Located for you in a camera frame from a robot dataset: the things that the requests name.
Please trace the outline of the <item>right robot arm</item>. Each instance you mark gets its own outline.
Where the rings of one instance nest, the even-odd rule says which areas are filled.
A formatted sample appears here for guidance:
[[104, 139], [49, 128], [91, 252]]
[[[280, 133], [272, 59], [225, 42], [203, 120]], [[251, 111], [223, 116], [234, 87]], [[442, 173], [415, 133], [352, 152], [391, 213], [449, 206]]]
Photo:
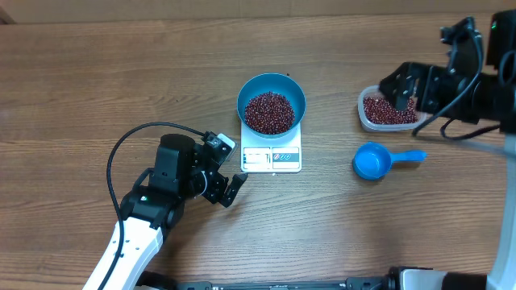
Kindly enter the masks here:
[[515, 12], [493, 14], [489, 44], [472, 17], [440, 30], [450, 46], [444, 67], [405, 62], [381, 80], [379, 90], [398, 110], [416, 97], [416, 109], [430, 118], [418, 132], [440, 117], [471, 124], [492, 121], [505, 134], [507, 192], [497, 257], [489, 274], [475, 275], [425, 268], [394, 268], [390, 285], [396, 289], [513, 289], [515, 287]]

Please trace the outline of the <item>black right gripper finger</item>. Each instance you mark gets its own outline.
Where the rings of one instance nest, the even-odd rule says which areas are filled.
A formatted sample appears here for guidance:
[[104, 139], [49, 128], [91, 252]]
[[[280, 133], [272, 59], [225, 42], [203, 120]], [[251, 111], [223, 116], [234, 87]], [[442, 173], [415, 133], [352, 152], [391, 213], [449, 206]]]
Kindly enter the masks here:
[[408, 101], [414, 94], [416, 78], [411, 75], [398, 74], [395, 76], [394, 108], [396, 110], [405, 110]]
[[387, 99], [405, 99], [414, 94], [415, 81], [421, 76], [422, 65], [402, 63], [394, 72], [380, 81], [379, 90]]

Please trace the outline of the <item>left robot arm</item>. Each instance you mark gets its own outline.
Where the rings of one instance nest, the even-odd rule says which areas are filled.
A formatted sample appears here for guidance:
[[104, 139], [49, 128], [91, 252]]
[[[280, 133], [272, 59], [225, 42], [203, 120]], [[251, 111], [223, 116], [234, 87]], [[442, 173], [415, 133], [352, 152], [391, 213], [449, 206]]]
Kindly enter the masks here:
[[133, 289], [181, 219], [187, 200], [202, 196], [229, 207], [248, 177], [218, 173], [236, 147], [226, 135], [212, 132], [200, 143], [185, 135], [162, 136], [154, 166], [142, 172], [119, 203], [121, 219], [85, 288]]

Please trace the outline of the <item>blue plastic measuring scoop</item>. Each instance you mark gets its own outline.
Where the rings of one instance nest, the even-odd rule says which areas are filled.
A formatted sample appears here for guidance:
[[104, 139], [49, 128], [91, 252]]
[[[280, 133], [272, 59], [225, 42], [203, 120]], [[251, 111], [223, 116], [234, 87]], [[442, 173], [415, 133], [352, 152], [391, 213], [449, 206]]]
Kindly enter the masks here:
[[426, 152], [420, 150], [392, 153], [379, 143], [368, 142], [362, 145], [352, 161], [354, 172], [365, 180], [383, 178], [395, 163], [423, 162]]

